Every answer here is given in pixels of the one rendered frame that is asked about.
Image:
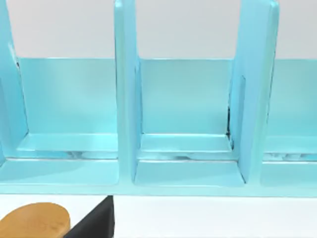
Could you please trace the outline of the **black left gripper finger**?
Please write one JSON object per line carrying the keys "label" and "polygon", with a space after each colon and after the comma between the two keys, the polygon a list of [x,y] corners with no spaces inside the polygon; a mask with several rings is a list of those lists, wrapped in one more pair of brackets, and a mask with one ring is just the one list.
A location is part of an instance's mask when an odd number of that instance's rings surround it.
{"label": "black left gripper finger", "polygon": [[115,227],[113,196],[107,196],[64,238],[113,238]]}

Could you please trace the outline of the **round wooden coaster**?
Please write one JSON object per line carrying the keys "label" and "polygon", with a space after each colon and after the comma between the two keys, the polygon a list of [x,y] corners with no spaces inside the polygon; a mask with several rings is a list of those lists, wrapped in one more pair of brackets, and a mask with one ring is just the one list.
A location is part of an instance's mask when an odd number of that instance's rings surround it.
{"label": "round wooden coaster", "polygon": [[0,238],[63,238],[70,229],[67,209],[51,202],[23,205],[0,219]]}

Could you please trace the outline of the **light blue rack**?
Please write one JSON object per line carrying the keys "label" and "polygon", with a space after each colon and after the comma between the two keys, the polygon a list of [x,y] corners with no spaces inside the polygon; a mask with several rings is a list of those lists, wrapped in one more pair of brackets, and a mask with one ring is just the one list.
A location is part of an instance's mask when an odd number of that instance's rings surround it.
{"label": "light blue rack", "polygon": [[317,197],[317,59],[276,59],[280,5],[241,0],[232,59],[15,53],[0,0],[0,194]]}

